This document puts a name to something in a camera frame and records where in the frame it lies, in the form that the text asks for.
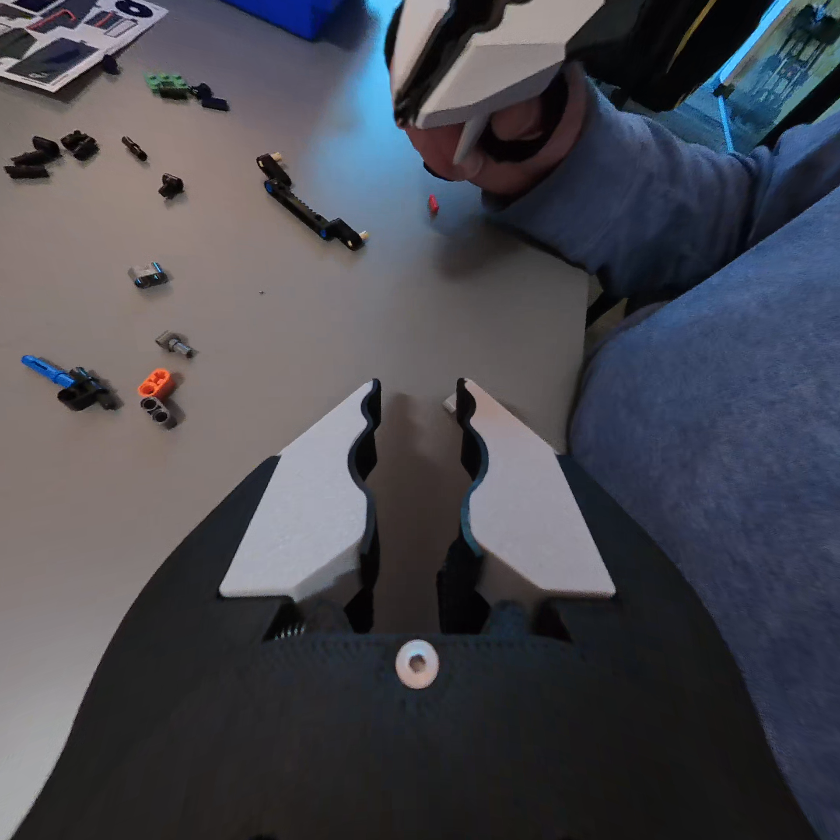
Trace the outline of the person's blue sweater torso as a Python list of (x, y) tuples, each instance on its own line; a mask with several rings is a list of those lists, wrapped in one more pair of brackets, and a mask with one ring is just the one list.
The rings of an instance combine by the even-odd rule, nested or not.
[(581, 466), (721, 631), (820, 838), (838, 838), (838, 189), (609, 339)]

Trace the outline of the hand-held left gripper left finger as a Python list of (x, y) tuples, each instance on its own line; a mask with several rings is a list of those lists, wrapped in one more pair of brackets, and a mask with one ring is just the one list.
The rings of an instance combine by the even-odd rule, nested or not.
[(382, 384), (370, 380), (278, 454), (218, 593), (340, 605), (356, 633), (374, 624), (380, 570), (375, 500)]

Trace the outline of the blue axle pin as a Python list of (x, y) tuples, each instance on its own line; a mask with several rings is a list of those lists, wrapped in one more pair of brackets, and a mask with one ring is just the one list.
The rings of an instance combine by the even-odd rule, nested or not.
[(57, 385), (59, 389), (66, 389), (76, 383), (76, 380), (71, 373), (34, 355), (23, 355), (21, 363), (31, 371), (47, 379), (52, 384)]

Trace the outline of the person's right hand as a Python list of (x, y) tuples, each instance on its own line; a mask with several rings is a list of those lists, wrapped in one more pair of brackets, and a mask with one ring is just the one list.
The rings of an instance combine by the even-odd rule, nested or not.
[[(521, 162), (498, 162), (478, 144), (460, 164), (454, 163), (462, 127), (404, 129), (414, 150), (436, 175), (451, 182), (469, 182), (485, 193), (514, 198), (530, 191), (571, 152), (581, 136), (589, 97), (585, 71), (579, 62), (563, 67), (567, 100), (563, 115), (542, 148)], [(545, 126), (543, 102), (532, 98), (495, 112), (487, 127), (503, 143), (537, 140)]]

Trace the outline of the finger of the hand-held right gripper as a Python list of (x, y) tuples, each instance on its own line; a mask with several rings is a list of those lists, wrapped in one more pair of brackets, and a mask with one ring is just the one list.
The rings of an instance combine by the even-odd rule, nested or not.
[(459, 3), (405, 1), (392, 19), (388, 64), (394, 120), (400, 127), (459, 122), (455, 76), (459, 62)]
[(459, 122), (536, 96), (569, 44), (604, 7), (598, 1), (458, 2), (455, 76)]

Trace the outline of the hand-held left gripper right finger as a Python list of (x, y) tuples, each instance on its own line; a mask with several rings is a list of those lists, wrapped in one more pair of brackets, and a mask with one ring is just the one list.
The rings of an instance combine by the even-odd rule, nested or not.
[(469, 488), (437, 573), (444, 634), (478, 634), (512, 603), (538, 631), (556, 601), (608, 601), (616, 585), (554, 447), (486, 390), (459, 379), (455, 420)]

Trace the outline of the blue storage bin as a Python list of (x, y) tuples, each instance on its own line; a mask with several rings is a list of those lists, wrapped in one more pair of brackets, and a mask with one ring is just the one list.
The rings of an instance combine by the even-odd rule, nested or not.
[(351, 15), (365, 11), (365, 2), (357, 1), (224, 1), (224, 4), (308, 42), (330, 35)]

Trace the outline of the black gear rack assembly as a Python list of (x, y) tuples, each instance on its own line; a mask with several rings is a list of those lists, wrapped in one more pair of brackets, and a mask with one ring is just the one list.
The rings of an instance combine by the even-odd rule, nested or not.
[(367, 232), (357, 232), (343, 219), (327, 219), (293, 191), (293, 182), (282, 164), (280, 153), (262, 154), (255, 162), (264, 177), (264, 188), (279, 205), (301, 221), (322, 241), (339, 241), (350, 251), (359, 251), (369, 238)]

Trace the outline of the black T-shaped connector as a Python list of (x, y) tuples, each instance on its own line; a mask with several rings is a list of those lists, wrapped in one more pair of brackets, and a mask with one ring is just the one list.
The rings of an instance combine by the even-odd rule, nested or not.
[(117, 395), (111, 386), (97, 375), (82, 367), (71, 368), (68, 375), (70, 383), (56, 395), (60, 404), (74, 412), (86, 410), (95, 404), (106, 411), (119, 409)]

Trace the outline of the printed sticker sheet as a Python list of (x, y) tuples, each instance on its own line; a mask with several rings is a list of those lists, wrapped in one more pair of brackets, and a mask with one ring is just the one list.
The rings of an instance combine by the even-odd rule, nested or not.
[(149, 1), (2, 1), (1, 78), (57, 92), (167, 14)]

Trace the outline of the person's right forearm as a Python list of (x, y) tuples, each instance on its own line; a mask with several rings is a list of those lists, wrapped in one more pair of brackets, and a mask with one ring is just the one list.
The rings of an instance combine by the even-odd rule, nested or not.
[(590, 82), (586, 94), (562, 162), (515, 198), (482, 199), (616, 297), (688, 291), (838, 189), (837, 113), (724, 154), (616, 110)]

